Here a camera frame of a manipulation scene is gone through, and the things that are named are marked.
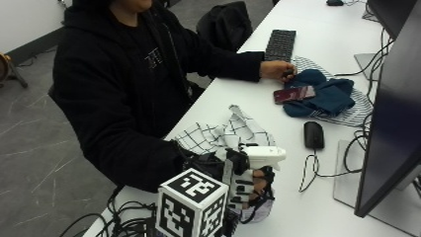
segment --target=wall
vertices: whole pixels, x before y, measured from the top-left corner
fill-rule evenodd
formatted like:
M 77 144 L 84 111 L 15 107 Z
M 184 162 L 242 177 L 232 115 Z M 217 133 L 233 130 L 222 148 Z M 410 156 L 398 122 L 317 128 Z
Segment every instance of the wall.
M 11 51 L 59 29 L 63 11 L 56 0 L 0 0 L 0 51 Z

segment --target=black hoodie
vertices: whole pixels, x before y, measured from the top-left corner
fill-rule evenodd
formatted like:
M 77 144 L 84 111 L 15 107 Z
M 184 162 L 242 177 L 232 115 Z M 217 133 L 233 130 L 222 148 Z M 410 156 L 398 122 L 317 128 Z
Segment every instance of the black hoodie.
M 174 94 L 168 99 L 178 101 L 178 108 L 154 108 L 156 78 L 138 58 L 140 47 L 112 13 L 105 8 L 86 11 L 81 2 L 86 0 L 74 0 L 64 15 L 51 96 L 94 167 L 116 184 L 156 192 L 158 184 L 181 172 L 173 143 L 160 138 L 192 104 L 185 73 L 257 82 L 264 53 L 237 54 L 214 48 L 154 4 L 141 19 L 168 68 Z M 157 111 L 165 113 L 166 124 L 158 124 Z

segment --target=hood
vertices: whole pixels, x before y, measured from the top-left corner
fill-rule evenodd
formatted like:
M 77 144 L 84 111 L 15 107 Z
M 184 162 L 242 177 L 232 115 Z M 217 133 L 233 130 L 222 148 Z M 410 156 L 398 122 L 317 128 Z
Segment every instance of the hood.
M 80 29 L 98 36 L 102 39 L 110 40 L 117 44 L 129 44 L 120 30 L 120 23 L 108 9 L 110 0 L 73 0 L 73 5 L 64 12 L 64 27 Z M 140 14 L 146 24 L 153 23 L 150 11 Z

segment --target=blue cloth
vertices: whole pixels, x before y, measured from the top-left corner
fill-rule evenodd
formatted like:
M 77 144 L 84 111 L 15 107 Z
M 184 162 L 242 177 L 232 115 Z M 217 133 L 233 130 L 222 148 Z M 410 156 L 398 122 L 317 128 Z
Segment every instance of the blue cloth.
M 284 104 L 290 117 L 336 117 L 356 104 L 352 99 L 354 82 L 349 79 L 330 79 L 316 69 L 304 70 L 285 83 L 285 89 L 313 86 L 316 97 Z

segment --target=white desk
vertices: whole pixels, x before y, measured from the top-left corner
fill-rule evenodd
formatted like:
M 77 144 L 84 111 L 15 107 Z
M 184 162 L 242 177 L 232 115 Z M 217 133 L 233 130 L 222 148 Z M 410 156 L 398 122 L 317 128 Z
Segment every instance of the white desk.
M 314 60 L 332 73 L 358 71 L 354 54 L 380 49 L 378 23 L 362 20 L 365 4 L 328 7 L 325 0 L 281 0 L 246 41 L 241 51 L 264 50 L 273 29 L 296 30 L 294 54 Z M 364 76 L 354 76 L 356 88 L 366 90 Z M 281 85 L 270 80 L 258 84 L 216 79 L 204 95 L 173 128 L 174 137 L 196 121 L 222 124 L 228 121 L 228 107 L 238 105 L 274 136 L 276 143 L 286 149 L 288 158 L 281 162 L 273 188 L 276 202 L 269 218 L 258 223 L 240 225 L 236 236 L 286 237 L 400 237 L 405 233 L 376 219 L 358 218 L 353 209 L 333 200 L 332 178 L 317 178 L 309 190 L 301 194 L 298 186 L 304 159 L 310 150 L 304 148 L 304 118 L 290 118 L 281 106 L 272 102 L 272 92 Z M 318 152 L 321 173 L 334 174 L 338 140 L 353 137 L 354 128 L 318 121 L 325 130 L 326 148 Z M 157 196 L 132 188 L 124 188 L 117 205 L 128 200 L 156 202 Z M 141 213 L 126 213 L 124 219 Z M 102 215 L 109 219 L 109 212 Z M 94 236 L 102 224 L 97 220 L 84 236 Z

